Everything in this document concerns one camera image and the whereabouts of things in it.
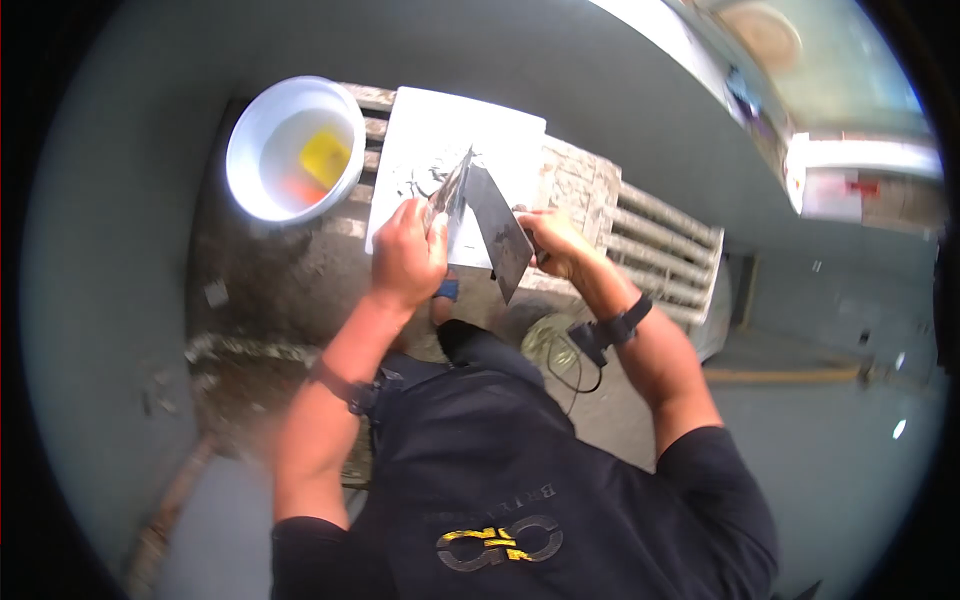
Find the man's left hand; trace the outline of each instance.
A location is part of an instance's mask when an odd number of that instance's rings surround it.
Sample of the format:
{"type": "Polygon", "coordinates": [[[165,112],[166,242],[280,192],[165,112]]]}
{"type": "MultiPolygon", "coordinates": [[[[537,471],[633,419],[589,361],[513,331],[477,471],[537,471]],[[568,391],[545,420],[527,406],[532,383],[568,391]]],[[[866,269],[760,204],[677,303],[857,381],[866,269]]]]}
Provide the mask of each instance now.
{"type": "Polygon", "coordinates": [[[424,235],[425,198],[405,201],[373,236],[371,297],[387,310],[413,314],[446,274],[445,213],[424,235]]]}

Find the watch strap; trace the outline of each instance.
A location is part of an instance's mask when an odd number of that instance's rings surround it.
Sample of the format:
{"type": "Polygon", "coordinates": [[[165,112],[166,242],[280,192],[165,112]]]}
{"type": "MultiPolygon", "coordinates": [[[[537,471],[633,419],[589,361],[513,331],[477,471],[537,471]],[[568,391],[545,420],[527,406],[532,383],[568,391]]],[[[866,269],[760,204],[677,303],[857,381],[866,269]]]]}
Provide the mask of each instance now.
{"type": "Polygon", "coordinates": [[[333,372],[320,357],[314,361],[307,379],[324,384],[331,394],[346,402],[350,412],[357,416],[367,414],[381,393],[399,389],[403,381],[399,373],[381,367],[373,383],[350,383],[333,372]]]}

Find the man's right arm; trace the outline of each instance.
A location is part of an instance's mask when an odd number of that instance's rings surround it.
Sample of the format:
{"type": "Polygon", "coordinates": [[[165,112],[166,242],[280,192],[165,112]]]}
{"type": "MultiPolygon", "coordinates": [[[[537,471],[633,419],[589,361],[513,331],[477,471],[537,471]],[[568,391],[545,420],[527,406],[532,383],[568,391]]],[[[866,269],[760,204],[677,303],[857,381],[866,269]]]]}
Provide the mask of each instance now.
{"type": "MultiPolygon", "coordinates": [[[[569,279],[598,320],[626,312],[639,300],[640,290],[562,213],[552,209],[520,213],[517,219],[550,253],[550,258],[538,266],[550,275],[569,279]]],[[[636,326],[636,336],[619,345],[616,352],[653,413],[658,457],[689,431],[706,425],[723,426],[696,350],[657,307],[636,326]]]]}

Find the trowel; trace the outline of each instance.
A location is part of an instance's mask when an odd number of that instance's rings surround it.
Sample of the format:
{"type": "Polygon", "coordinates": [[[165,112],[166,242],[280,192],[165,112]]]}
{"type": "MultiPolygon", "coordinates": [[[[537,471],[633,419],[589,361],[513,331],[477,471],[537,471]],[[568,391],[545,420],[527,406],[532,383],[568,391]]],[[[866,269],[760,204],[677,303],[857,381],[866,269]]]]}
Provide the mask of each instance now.
{"type": "Polygon", "coordinates": [[[490,171],[474,154],[472,147],[431,199],[426,215],[429,220],[424,223],[427,227],[433,221],[433,216],[441,210],[450,215],[447,230],[449,252],[463,223],[466,206],[473,211],[480,226],[480,234],[493,267],[492,278],[496,279],[504,301],[509,304],[535,248],[528,233],[517,222],[490,171]]]}

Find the trowel handle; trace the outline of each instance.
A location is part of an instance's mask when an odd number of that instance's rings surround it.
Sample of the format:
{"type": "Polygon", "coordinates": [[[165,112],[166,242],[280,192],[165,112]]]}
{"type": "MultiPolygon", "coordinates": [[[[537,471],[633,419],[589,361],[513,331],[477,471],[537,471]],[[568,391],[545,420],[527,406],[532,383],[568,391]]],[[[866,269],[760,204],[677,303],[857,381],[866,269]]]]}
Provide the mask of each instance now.
{"type": "Polygon", "coordinates": [[[534,256],[537,258],[537,266],[542,267],[543,263],[550,260],[550,252],[547,252],[540,247],[540,244],[538,244],[537,240],[534,239],[534,231],[532,229],[524,229],[523,232],[527,234],[527,239],[530,240],[530,244],[534,247],[534,256]]]}
{"type": "MultiPolygon", "coordinates": [[[[526,204],[517,204],[513,207],[513,212],[527,212],[526,204]]],[[[534,231],[532,229],[524,229],[524,233],[527,234],[527,239],[530,240],[530,245],[534,247],[534,256],[537,258],[537,266],[540,267],[546,261],[550,260],[550,252],[547,252],[540,247],[540,244],[537,243],[537,240],[534,239],[534,231]]]]}

